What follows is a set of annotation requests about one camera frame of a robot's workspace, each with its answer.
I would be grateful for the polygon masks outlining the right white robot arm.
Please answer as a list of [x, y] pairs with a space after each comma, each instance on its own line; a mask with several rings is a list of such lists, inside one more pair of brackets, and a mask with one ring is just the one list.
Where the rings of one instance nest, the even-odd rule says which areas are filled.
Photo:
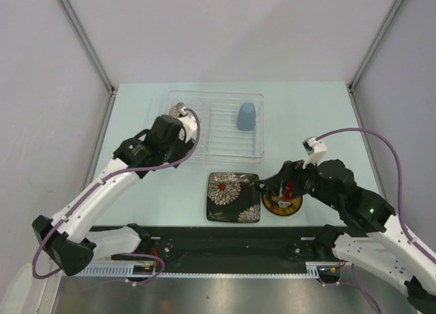
[[294, 195], [310, 195], [334, 209], [347, 227], [383, 247], [378, 251], [364, 246], [325, 225], [314, 243], [316, 256], [349, 261], [397, 288], [418, 312], [435, 312], [435, 252], [407, 232], [399, 212], [382, 196], [358, 186], [342, 161], [285, 161], [278, 173], [254, 182], [266, 194], [277, 194], [287, 185], [293, 186]]

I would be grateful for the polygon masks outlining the clear wire dish rack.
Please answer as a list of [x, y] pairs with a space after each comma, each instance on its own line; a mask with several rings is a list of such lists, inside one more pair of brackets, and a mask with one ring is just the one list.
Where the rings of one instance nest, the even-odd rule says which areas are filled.
[[[200, 142], [191, 160], [197, 163], [256, 164], [264, 156], [264, 96], [260, 93], [172, 90], [163, 103], [169, 113], [182, 103], [199, 116]], [[254, 127], [238, 128], [243, 104], [254, 106]]]

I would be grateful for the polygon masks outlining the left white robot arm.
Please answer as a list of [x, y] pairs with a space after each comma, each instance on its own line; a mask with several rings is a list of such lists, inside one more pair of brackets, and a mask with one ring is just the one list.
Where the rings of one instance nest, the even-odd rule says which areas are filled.
[[195, 152], [200, 139], [200, 119], [190, 108], [177, 116], [162, 114], [151, 128], [130, 137], [113, 152], [102, 173], [71, 203], [51, 217], [38, 216], [32, 228], [39, 243], [31, 267], [45, 253], [67, 276], [74, 276], [93, 260], [120, 255], [145, 258], [151, 250], [149, 235], [135, 223], [115, 230], [92, 232], [91, 228], [114, 202], [149, 172], [177, 168]]

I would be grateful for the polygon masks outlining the light blue cup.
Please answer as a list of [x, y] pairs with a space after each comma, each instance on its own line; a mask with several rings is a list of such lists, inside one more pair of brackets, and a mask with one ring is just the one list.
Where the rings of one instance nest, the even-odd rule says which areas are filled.
[[255, 118], [255, 105], [251, 102], [245, 102], [239, 108], [236, 126], [241, 131], [253, 131], [255, 128]]

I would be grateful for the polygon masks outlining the beige patterned bowl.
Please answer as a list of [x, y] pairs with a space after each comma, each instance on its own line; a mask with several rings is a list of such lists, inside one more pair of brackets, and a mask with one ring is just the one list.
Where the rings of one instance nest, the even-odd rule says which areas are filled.
[[183, 102], [179, 102], [170, 108], [168, 114], [176, 119], [184, 117], [187, 115], [186, 105]]

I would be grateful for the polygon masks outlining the red black mug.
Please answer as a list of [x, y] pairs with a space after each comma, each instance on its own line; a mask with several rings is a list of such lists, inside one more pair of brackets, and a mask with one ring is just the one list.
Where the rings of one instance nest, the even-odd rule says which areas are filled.
[[294, 183], [290, 181], [275, 181], [273, 179], [257, 180], [253, 186], [263, 195], [278, 200], [293, 200], [300, 195], [295, 190]]

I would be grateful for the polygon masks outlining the black floral square plate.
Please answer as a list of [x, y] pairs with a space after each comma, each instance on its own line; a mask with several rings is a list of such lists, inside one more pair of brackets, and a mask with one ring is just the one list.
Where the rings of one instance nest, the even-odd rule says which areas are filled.
[[206, 190], [206, 218], [224, 223], [258, 223], [260, 192], [253, 184], [257, 174], [212, 172]]

